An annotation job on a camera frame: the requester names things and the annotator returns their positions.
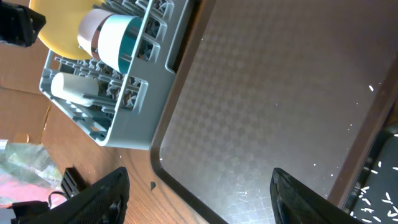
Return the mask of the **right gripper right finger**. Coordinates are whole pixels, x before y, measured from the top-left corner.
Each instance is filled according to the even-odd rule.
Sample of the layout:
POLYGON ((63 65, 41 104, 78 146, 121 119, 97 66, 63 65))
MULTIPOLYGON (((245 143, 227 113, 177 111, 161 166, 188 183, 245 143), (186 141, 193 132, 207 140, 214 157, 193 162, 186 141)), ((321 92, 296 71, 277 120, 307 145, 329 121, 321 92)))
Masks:
POLYGON ((270 194, 276 224, 361 224, 281 168, 272 172, 270 194))

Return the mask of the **pink white bowl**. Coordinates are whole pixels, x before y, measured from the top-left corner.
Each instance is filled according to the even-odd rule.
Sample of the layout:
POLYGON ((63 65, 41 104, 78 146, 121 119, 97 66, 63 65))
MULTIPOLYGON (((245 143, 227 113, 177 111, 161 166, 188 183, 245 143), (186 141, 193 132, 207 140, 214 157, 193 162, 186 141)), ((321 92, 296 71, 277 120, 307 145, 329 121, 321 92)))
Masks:
POLYGON ((79 46, 97 60, 100 59, 97 51, 100 30, 105 21, 112 15, 112 12, 103 9, 92 9, 81 20, 78 28, 77 41, 79 46))

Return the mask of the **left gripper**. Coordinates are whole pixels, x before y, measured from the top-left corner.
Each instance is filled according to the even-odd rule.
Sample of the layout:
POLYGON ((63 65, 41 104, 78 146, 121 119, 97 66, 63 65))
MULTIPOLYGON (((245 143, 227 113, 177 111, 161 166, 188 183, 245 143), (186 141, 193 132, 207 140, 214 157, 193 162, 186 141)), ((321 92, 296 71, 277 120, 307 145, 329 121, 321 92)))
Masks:
POLYGON ((44 15, 20 4, 1 1, 1 43, 30 47, 46 24, 44 15))

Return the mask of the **light blue bowl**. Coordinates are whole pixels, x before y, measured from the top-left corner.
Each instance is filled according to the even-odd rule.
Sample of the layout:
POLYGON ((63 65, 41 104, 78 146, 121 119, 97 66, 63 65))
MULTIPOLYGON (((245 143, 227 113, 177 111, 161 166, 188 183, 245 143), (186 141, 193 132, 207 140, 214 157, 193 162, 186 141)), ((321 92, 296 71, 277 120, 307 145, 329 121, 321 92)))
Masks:
POLYGON ((137 16, 114 14, 107 18, 101 28, 98 39, 98 54, 100 59, 119 73, 127 73, 130 62, 121 56, 131 56, 137 35, 128 36, 128 28, 140 29, 142 19, 137 16))

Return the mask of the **yellow round plate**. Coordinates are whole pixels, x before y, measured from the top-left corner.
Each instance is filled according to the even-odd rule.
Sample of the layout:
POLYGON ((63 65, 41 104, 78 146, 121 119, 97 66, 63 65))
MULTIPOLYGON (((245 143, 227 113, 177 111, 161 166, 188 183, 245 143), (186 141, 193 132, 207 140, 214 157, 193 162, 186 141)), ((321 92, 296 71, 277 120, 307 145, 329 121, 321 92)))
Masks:
POLYGON ((94 5, 104 0, 30 0, 29 8, 45 16, 39 39, 54 53, 72 60, 90 58, 79 48, 78 28, 94 5))

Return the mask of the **white cup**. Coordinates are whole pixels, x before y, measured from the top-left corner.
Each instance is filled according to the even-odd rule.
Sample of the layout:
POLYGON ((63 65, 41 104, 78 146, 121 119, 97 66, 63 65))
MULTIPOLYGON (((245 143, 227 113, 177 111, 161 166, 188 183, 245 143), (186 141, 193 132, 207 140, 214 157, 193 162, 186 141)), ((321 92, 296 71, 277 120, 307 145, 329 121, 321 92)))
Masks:
POLYGON ((93 100, 84 98, 83 95, 97 96, 99 93, 99 83, 92 78, 58 72, 52 79, 50 89, 53 96, 78 105, 91 106, 93 100))

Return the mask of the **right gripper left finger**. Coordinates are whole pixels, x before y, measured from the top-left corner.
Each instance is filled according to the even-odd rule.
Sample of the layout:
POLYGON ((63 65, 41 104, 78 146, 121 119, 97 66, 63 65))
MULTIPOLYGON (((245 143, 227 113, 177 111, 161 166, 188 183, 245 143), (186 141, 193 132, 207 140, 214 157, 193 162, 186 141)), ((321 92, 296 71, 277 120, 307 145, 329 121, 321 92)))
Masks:
POLYGON ((45 212, 30 223, 123 224, 130 181, 125 167, 118 167, 67 202, 45 212))

